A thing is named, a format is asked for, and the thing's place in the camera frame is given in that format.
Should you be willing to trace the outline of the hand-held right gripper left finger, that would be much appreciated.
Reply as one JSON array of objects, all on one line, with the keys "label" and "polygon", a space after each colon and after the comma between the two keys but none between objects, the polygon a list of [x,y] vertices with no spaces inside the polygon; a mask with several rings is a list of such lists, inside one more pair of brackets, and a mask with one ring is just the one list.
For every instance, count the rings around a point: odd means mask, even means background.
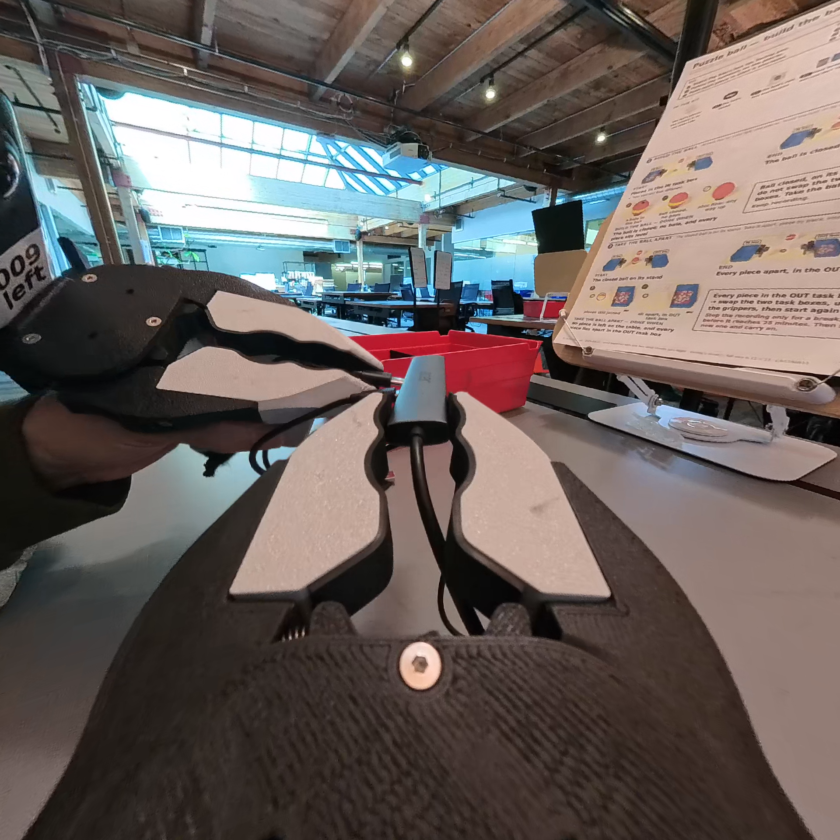
[{"label": "hand-held right gripper left finger", "polygon": [[390,582],[385,426],[393,394],[375,392],[289,457],[229,587],[238,602],[324,602],[356,614]]}]

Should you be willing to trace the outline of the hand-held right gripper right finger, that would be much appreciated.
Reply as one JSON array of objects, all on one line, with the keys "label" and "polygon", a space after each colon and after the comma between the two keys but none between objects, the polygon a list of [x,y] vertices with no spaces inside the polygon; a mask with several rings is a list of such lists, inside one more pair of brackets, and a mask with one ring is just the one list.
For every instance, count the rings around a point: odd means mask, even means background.
[{"label": "hand-held right gripper right finger", "polygon": [[480,616],[524,608],[603,607],[613,592],[551,458],[520,428],[466,392],[449,396],[455,493],[449,582]]}]

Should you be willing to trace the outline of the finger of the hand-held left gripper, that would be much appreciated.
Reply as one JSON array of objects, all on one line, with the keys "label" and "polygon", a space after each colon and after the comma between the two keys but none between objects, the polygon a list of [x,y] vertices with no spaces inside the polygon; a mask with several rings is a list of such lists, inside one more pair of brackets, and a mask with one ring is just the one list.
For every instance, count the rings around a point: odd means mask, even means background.
[{"label": "finger of the hand-held left gripper", "polygon": [[278,300],[216,292],[206,305],[217,343],[250,359],[288,361],[346,372],[384,370],[383,363],[326,322]]},{"label": "finger of the hand-held left gripper", "polygon": [[267,345],[256,355],[203,346],[156,385],[156,422],[189,427],[245,419],[284,424],[366,396],[371,353],[360,345]]}]

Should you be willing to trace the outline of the grey usb hub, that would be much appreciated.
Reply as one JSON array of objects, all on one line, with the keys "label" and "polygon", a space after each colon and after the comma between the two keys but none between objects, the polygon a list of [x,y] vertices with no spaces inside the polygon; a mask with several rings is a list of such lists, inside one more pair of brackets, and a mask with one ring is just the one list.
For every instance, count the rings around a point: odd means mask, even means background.
[{"label": "grey usb hub", "polygon": [[407,447],[416,436],[426,445],[446,443],[449,441],[447,405],[444,356],[413,358],[385,430],[387,443]]}]

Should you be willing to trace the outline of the person's left hand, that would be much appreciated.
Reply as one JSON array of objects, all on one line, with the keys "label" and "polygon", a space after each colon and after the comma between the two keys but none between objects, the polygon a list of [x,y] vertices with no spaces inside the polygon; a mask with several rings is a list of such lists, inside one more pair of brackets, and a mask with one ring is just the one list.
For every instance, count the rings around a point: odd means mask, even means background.
[{"label": "person's left hand", "polygon": [[103,416],[73,413],[51,395],[27,410],[22,425],[28,461],[54,491],[131,477],[182,445],[221,455],[246,452],[272,431],[262,423],[222,422],[135,432]]}]

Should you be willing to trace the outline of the red plastic bin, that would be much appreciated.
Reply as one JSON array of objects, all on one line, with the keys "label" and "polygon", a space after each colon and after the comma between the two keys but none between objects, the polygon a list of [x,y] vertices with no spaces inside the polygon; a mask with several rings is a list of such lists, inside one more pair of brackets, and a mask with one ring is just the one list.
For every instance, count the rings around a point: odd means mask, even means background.
[{"label": "red plastic bin", "polygon": [[542,347],[534,339],[457,330],[446,335],[436,331],[389,332],[353,340],[381,361],[385,371],[401,380],[413,358],[443,356],[448,392],[467,392],[496,413],[524,406]]}]

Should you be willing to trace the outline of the white ceiling projector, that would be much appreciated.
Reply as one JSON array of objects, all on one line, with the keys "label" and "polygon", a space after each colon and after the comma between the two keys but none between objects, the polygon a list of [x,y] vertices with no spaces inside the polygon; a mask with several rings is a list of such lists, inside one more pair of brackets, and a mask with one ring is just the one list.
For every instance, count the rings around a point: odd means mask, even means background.
[{"label": "white ceiling projector", "polygon": [[396,130],[385,139],[385,150],[381,154],[381,166],[384,169],[409,175],[429,165],[432,152],[416,132],[409,129]]}]

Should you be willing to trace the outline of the tan cardboard sheet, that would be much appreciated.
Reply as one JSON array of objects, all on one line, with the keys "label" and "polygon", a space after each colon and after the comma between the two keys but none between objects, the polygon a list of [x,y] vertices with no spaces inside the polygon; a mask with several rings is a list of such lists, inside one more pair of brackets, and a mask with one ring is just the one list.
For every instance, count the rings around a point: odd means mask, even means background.
[{"label": "tan cardboard sheet", "polygon": [[551,295],[567,294],[571,291],[587,256],[588,252],[585,249],[555,251],[535,256],[534,291],[542,299],[541,318],[544,318]]}]

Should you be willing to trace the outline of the black upright panel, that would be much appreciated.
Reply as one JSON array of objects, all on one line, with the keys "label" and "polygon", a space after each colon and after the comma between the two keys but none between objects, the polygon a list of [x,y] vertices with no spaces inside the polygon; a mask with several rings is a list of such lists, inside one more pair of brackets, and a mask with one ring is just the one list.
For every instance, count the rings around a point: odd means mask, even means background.
[{"label": "black upright panel", "polygon": [[532,210],[538,255],[585,248],[583,202],[580,199]]}]

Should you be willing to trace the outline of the printed instruction sheet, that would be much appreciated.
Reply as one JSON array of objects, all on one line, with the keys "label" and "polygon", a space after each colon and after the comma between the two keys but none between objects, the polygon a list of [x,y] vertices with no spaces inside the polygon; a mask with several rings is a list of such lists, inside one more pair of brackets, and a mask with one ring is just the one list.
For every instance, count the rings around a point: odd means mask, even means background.
[{"label": "printed instruction sheet", "polygon": [[838,372],[839,5],[683,69],[558,339]]}]

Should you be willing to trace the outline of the black vertical pole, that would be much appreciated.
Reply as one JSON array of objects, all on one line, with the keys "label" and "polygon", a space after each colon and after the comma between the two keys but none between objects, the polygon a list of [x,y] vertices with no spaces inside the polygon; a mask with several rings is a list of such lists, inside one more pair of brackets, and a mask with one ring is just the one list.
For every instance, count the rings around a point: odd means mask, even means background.
[{"label": "black vertical pole", "polygon": [[684,22],[671,71],[672,87],[678,82],[688,61],[706,54],[718,7],[719,1],[686,2]]}]

